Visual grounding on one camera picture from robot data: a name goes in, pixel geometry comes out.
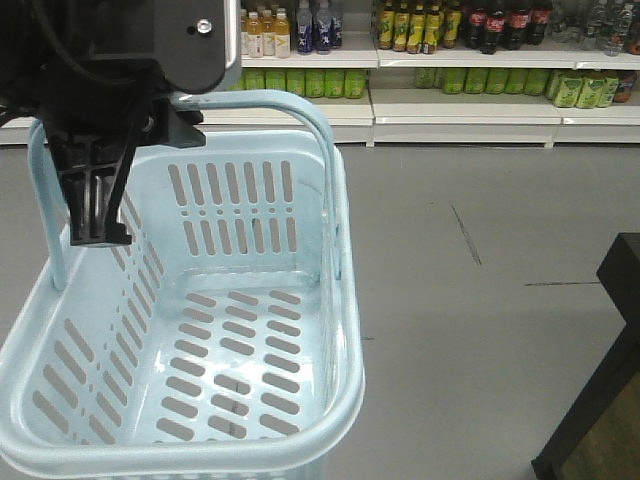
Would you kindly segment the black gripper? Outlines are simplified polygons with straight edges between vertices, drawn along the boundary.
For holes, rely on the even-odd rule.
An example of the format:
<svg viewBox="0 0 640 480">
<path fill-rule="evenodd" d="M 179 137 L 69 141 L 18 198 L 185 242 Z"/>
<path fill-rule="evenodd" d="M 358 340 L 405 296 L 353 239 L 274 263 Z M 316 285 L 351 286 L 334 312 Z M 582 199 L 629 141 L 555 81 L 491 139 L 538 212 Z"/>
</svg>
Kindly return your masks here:
<svg viewBox="0 0 640 480">
<path fill-rule="evenodd" d="M 179 112 L 155 63 L 98 62 L 80 73 L 56 59 L 29 87 L 67 204 L 70 244 L 128 246 L 118 220 L 138 146 L 192 148 L 205 143 L 199 111 Z"/>
</svg>

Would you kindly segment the robot arm with black sleeve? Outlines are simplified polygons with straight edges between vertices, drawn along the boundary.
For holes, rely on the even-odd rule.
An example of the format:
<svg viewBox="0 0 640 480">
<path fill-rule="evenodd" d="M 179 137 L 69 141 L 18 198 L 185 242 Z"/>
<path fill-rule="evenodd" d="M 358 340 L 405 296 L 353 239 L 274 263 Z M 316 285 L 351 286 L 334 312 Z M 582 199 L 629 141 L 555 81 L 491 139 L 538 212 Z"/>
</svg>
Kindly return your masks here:
<svg viewBox="0 0 640 480">
<path fill-rule="evenodd" d="M 90 58 L 116 33 L 115 12 L 114 1 L 3 1 L 1 104 L 32 102 L 40 79 L 53 86 L 133 86 L 137 74 L 123 61 Z"/>
</svg>

